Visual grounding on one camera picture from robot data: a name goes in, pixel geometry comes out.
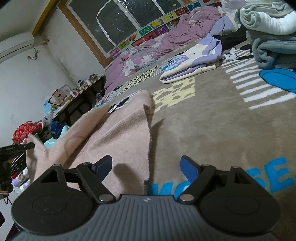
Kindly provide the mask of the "pink fleece garment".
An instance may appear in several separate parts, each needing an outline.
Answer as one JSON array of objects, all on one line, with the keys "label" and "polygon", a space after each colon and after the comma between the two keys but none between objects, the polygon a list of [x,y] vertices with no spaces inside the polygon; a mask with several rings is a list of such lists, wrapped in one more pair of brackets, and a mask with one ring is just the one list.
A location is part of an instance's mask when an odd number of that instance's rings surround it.
[{"label": "pink fleece garment", "polygon": [[112,170],[103,185],[116,198],[121,194],[143,195],[149,179],[151,107],[151,94],[139,91],[112,114],[107,112],[107,105],[87,112],[49,149],[29,135],[28,142],[35,144],[26,152],[30,182],[53,164],[75,168],[109,155]]}]

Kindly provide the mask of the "folded teal cartoon garment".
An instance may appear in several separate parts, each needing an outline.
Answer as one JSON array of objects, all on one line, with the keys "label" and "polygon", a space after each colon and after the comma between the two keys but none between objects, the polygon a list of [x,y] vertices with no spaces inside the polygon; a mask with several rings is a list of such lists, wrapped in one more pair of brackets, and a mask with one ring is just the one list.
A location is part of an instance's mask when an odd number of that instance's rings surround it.
[{"label": "folded teal cartoon garment", "polygon": [[54,147],[57,144],[57,142],[60,140],[60,138],[62,138],[65,135],[65,133],[69,130],[69,128],[70,128],[69,126],[63,126],[63,128],[60,131],[60,135],[57,138],[52,137],[48,139],[46,142],[44,142],[45,148],[50,149]]}]

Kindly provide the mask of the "grey Mickey Mouse blanket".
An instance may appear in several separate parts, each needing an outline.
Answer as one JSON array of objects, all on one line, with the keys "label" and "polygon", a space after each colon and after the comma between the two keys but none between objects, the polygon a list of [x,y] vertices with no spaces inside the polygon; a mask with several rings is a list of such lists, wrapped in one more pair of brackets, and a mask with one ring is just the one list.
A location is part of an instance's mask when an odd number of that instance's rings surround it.
[{"label": "grey Mickey Mouse blanket", "polygon": [[250,50],[242,43],[238,60],[189,80],[162,84],[154,74],[130,88],[123,80],[110,100],[137,90],[155,99],[148,193],[178,195],[187,186],[183,155],[222,170],[238,165],[278,201],[275,235],[295,240],[295,94],[261,79]]}]

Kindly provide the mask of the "cluttered dark desk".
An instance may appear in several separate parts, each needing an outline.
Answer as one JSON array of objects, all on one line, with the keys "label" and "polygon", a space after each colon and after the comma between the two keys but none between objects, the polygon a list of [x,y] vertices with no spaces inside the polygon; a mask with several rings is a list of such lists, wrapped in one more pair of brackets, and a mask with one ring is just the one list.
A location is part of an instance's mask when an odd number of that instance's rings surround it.
[{"label": "cluttered dark desk", "polygon": [[52,121],[72,126],[83,114],[92,109],[99,93],[104,92],[106,76],[95,76],[93,83],[67,101],[54,115]]}]

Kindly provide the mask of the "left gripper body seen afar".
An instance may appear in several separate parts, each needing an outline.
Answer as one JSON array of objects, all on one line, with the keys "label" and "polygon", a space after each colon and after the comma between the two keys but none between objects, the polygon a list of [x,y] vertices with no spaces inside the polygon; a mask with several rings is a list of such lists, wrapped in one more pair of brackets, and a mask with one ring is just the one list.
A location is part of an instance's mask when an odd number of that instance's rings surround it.
[{"label": "left gripper body seen afar", "polygon": [[34,147],[33,142],[1,147],[1,195],[8,196],[13,191],[11,177],[17,173],[17,168],[25,162],[26,151]]}]

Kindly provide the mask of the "folded lilac white garment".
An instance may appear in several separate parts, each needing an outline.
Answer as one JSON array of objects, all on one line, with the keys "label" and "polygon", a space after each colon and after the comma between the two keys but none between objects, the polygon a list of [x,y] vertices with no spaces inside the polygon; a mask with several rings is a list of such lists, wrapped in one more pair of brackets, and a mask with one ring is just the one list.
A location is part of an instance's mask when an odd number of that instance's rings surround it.
[{"label": "folded lilac white garment", "polygon": [[160,76],[160,82],[167,84],[214,70],[223,59],[220,40],[206,36],[192,48],[175,57]]}]

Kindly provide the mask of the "folded grey blue towel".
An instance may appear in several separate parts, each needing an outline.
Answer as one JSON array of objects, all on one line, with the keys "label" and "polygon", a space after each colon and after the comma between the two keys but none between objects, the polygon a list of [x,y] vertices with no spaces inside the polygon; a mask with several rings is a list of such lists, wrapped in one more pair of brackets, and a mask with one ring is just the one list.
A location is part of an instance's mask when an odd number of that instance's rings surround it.
[{"label": "folded grey blue towel", "polygon": [[247,30],[246,38],[261,69],[295,69],[295,33],[277,36]]}]

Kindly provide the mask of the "purple floral quilt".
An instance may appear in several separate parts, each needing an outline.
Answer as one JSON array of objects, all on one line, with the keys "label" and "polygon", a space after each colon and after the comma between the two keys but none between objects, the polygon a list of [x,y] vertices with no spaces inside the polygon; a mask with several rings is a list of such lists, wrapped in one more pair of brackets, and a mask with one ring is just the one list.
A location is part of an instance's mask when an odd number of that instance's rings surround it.
[{"label": "purple floral quilt", "polygon": [[180,17],[177,27],[119,54],[106,74],[109,93],[133,73],[185,44],[205,37],[221,18],[216,6],[201,6]]}]

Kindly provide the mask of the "colourful alphabet foam strip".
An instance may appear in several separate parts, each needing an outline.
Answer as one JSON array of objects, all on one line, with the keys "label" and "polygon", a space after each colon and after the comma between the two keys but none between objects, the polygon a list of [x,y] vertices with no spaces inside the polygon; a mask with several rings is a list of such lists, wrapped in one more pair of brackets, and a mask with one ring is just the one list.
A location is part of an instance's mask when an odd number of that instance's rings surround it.
[{"label": "colourful alphabet foam strip", "polygon": [[202,6],[218,7],[221,6],[221,3],[220,1],[192,1],[182,7],[179,7],[134,32],[124,41],[115,46],[109,52],[110,56],[115,59],[121,52],[169,32],[171,29],[177,27],[178,21],[182,15]]}]

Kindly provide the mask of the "folded grey white garment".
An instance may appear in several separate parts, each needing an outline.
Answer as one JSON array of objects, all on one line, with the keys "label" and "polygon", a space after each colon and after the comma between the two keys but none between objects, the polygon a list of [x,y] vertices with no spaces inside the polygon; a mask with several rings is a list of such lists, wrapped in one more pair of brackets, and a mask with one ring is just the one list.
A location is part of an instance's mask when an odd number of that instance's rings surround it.
[{"label": "folded grey white garment", "polygon": [[295,10],[285,1],[246,1],[239,11],[248,30],[285,36],[295,33]]}]

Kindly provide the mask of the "white wall air conditioner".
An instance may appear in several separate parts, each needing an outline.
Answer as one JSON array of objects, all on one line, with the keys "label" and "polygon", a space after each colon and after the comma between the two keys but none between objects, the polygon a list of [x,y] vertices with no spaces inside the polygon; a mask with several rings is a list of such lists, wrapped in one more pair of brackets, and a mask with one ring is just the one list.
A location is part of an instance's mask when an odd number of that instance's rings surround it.
[{"label": "white wall air conditioner", "polygon": [[32,48],[34,37],[30,32],[24,32],[1,41],[0,62]]}]

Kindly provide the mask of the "window with wooden frame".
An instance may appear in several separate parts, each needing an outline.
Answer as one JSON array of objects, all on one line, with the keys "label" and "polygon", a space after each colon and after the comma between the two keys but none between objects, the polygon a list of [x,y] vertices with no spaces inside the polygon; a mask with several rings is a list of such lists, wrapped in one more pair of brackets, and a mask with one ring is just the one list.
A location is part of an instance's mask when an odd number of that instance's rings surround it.
[{"label": "window with wooden frame", "polygon": [[60,1],[58,8],[106,68],[109,52],[140,28],[188,1]]}]

